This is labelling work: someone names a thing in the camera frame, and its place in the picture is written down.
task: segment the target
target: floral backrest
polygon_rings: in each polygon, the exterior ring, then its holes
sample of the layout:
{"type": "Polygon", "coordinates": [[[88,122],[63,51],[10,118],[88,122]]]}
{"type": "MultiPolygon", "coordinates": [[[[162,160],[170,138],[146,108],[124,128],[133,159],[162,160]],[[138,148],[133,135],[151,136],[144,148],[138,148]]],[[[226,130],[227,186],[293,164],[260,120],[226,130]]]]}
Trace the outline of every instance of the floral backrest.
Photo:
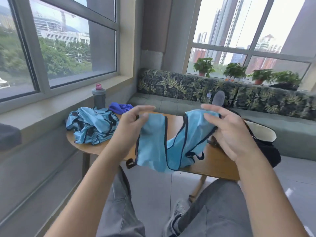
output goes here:
{"type": "Polygon", "coordinates": [[[140,69],[138,74],[138,92],[145,94],[204,103],[209,91],[219,90],[225,93],[225,107],[316,121],[315,95],[169,71],[140,69]]]}

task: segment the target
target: window pane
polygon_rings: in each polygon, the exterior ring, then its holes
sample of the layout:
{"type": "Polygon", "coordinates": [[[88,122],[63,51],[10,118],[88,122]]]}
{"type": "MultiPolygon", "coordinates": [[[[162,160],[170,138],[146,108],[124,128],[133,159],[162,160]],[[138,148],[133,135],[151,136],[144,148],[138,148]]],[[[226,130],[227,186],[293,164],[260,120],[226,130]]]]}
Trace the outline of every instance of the window pane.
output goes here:
{"type": "Polygon", "coordinates": [[[91,10],[115,21],[115,0],[75,0],[91,10]]]}
{"type": "Polygon", "coordinates": [[[0,100],[34,91],[7,0],[0,0],[0,100]]]}
{"type": "Polygon", "coordinates": [[[231,62],[243,64],[245,61],[246,55],[238,54],[238,53],[206,50],[206,49],[200,49],[200,48],[192,48],[189,64],[188,64],[188,68],[186,72],[190,74],[198,75],[198,72],[194,71],[193,64],[196,63],[198,58],[204,58],[204,57],[215,57],[213,58],[213,66],[214,66],[215,72],[211,73],[210,76],[218,77],[218,78],[226,78],[226,76],[224,76],[223,73],[225,71],[227,64],[231,62]],[[223,64],[220,64],[218,60],[216,61],[216,57],[220,58],[221,56],[224,56],[224,55],[226,55],[226,59],[225,59],[226,61],[223,64]]]}
{"type": "Polygon", "coordinates": [[[313,57],[315,19],[315,0],[274,0],[256,50],[313,57]]]}
{"type": "Polygon", "coordinates": [[[249,49],[267,0],[202,0],[193,42],[249,49]]]}
{"type": "Polygon", "coordinates": [[[308,63],[303,62],[294,62],[294,61],[285,61],[274,58],[266,58],[261,56],[252,56],[249,62],[249,65],[246,70],[246,74],[251,74],[254,70],[262,70],[262,69],[273,69],[275,72],[279,71],[293,71],[297,72],[299,76],[302,78],[308,68],[308,63]]]}
{"type": "Polygon", "coordinates": [[[51,87],[113,72],[115,31],[39,0],[30,0],[51,87]]]}

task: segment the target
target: person's left hand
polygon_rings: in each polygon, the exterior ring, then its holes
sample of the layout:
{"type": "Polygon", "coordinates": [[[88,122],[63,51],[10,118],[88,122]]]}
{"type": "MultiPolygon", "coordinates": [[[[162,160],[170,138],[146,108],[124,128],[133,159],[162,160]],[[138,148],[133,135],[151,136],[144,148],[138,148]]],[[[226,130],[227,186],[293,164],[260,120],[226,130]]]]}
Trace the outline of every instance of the person's left hand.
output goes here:
{"type": "Polygon", "coordinates": [[[124,159],[136,143],[140,129],[148,120],[149,114],[139,115],[140,111],[153,111],[154,109],[155,107],[152,105],[138,105],[124,113],[106,148],[119,150],[120,157],[124,159]]]}

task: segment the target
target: window frame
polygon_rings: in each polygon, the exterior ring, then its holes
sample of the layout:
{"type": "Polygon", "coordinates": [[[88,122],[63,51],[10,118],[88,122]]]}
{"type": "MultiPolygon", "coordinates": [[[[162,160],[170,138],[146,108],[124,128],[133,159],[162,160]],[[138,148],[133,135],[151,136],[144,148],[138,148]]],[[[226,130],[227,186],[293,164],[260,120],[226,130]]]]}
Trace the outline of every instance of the window frame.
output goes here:
{"type": "Polygon", "coordinates": [[[264,28],[266,21],[267,21],[267,18],[269,16],[270,11],[271,11],[274,0],[267,1],[266,7],[263,11],[262,17],[259,21],[257,30],[255,32],[252,43],[251,43],[250,48],[248,50],[247,49],[239,49],[239,48],[235,48],[235,47],[216,46],[216,45],[193,42],[195,28],[196,28],[196,25],[198,22],[198,16],[199,16],[201,2],[202,2],[202,0],[195,1],[192,23],[191,23],[190,33],[189,33],[189,39],[188,39],[188,44],[187,44],[185,57],[184,57],[184,65],[183,65],[183,69],[182,69],[183,74],[187,73],[186,71],[188,68],[190,53],[191,53],[192,48],[200,48],[200,49],[206,49],[206,50],[212,50],[212,51],[222,51],[222,52],[244,54],[244,55],[246,55],[246,58],[245,58],[245,61],[243,63],[243,66],[248,66],[252,56],[267,57],[267,58],[274,58],[274,59],[280,59],[280,60],[286,60],[286,61],[308,63],[309,65],[308,65],[305,73],[303,74],[302,79],[304,79],[308,75],[309,72],[312,72],[311,66],[316,65],[316,55],[314,57],[307,57],[307,56],[287,55],[287,54],[264,52],[264,51],[255,51],[256,44],[258,43],[261,32],[264,28]]]}
{"type": "Polygon", "coordinates": [[[119,75],[120,70],[120,31],[119,31],[119,0],[114,0],[114,20],[112,21],[92,9],[76,2],[75,0],[40,0],[66,12],[77,15],[115,31],[115,71],[109,73],[89,72],[69,76],[80,79],[70,81],[63,85],[50,87],[44,59],[42,56],[39,39],[33,19],[29,0],[8,0],[12,17],[16,24],[16,30],[20,36],[21,46],[25,53],[25,59],[29,67],[30,76],[35,91],[15,95],[0,100],[0,113],[7,112],[39,100],[47,99],[68,91],[72,91],[96,82],[100,82],[119,75]]]}

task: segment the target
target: table leg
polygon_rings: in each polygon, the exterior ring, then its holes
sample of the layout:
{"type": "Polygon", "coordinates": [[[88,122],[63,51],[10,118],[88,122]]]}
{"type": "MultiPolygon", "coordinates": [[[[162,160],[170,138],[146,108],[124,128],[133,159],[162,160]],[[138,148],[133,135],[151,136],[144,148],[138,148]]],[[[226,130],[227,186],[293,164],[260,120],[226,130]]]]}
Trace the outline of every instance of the table leg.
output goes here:
{"type": "Polygon", "coordinates": [[[84,178],[89,168],[90,168],[90,154],[83,153],[82,154],[82,178],[84,178]]]}
{"type": "Polygon", "coordinates": [[[198,185],[195,187],[194,191],[192,192],[191,195],[189,195],[189,201],[191,203],[193,203],[198,195],[198,193],[200,192],[204,182],[206,180],[206,175],[201,175],[200,181],[198,183],[198,185]]]}

